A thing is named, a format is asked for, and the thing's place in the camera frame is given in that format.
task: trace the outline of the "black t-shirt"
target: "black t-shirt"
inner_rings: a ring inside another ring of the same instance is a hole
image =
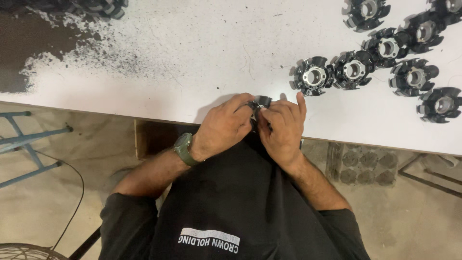
[[[112,194],[100,260],[369,259],[350,210],[316,211],[249,135],[155,201]]]

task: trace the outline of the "thin wire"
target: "thin wire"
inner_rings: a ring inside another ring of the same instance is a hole
[[[72,219],[74,218],[75,213],[77,213],[77,210],[78,210],[79,207],[80,207],[80,203],[82,203],[82,199],[84,198],[84,192],[85,192],[85,182],[84,182],[84,178],[82,177],[82,175],[79,173],[79,171],[78,171],[76,168],[74,168],[74,166],[68,164],[67,162],[65,162],[65,161],[63,161],[63,160],[54,158],[54,157],[52,157],[52,156],[50,156],[50,155],[46,155],[46,154],[44,154],[44,153],[42,153],[42,152],[39,152],[39,151],[36,151],[36,150],[34,150],[34,151],[35,151],[36,153],[38,153],[38,154],[44,155],[44,156],[49,157],[49,158],[51,158],[51,159],[54,159],[54,160],[60,161],[60,162],[62,162],[62,163],[64,163],[64,164],[67,164],[70,168],[72,168],[72,169],[79,175],[80,180],[82,181],[82,195],[80,196],[79,204],[77,204],[77,207],[75,208],[74,214],[72,214],[71,219],[69,219],[69,222],[67,223],[66,228],[64,228],[64,231],[62,232],[62,234],[61,234],[61,236],[59,237],[58,241],[56,242],[55,246],[51,249],[51,250],[54,251],[55,248],[58,246],[59,242],[61,241],[61,238],[64,236],[64,233],[67,231],[67,228],[69,227],[69,224],[71,223]]]

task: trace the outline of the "white table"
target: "white table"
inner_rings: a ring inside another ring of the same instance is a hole
[[[379,29],[404,26],[405,17],[430,8],[425,0],[387,4],[391,13]],[[90,23],[111,38],[94,41],[100,54],[86,46],[77,48],[87,52],[85,62],[74,62],[73,53],[63,62],[35,61],[34,87],[26,94],[0,93],[0,100],[198,124],[235,93],[295,102],[289,73],[297,61],[313,56],[330,61],[343,51],[360,50],[369,39],[368,32],[345,26],[346,6],[332,0],[131,0],[125,17],[112,26]],[[433,51],[407,57],[439,67],[432,80],[436,87],[462,87],[461,29],[462,24],[448,27]],[[102,50],[119,56],[104,59]],[[303,136],[462,155],[462,118],[424,123],[416,114],[421,101],[393,94],[390,69],[372,77],[359,90],[331,88],[306,97]]]

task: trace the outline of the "black powder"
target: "black powder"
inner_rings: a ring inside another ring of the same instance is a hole
[[[85,40],[93,37],[101,40],[99,34],[93,36],[90,31],[80,31],[75,24],[67,27],[62,21],[55,21],[55,24],[58,27],[52,28],[49,22],[33,12],[19,18],[0,12],[0,93],[27,91],[30,86],[28,77],[19,74],[27,58],[37,58],[40,53],[49,52],[62,61],[63,54],[74,50],[76,43],[88,44]]]

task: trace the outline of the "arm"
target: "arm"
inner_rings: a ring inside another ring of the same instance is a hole
[[[240,142],[251,130],[252,109],[248,93],[233,96],[212,108],[189,146],[196,161],[204,161]],[[132,196],[158,198],[167,186],[190,169],[173,149],[167,149],[129,173],[112,191]]]
[[[313,166],[299,149],[306,115],[305,99],[297,93],[298,105],[279,100],[260,112],[259,133],[268,154],[298,184],[316,210],[351,209],[345,198]],[[271,123],[273,131],[268,128]]]

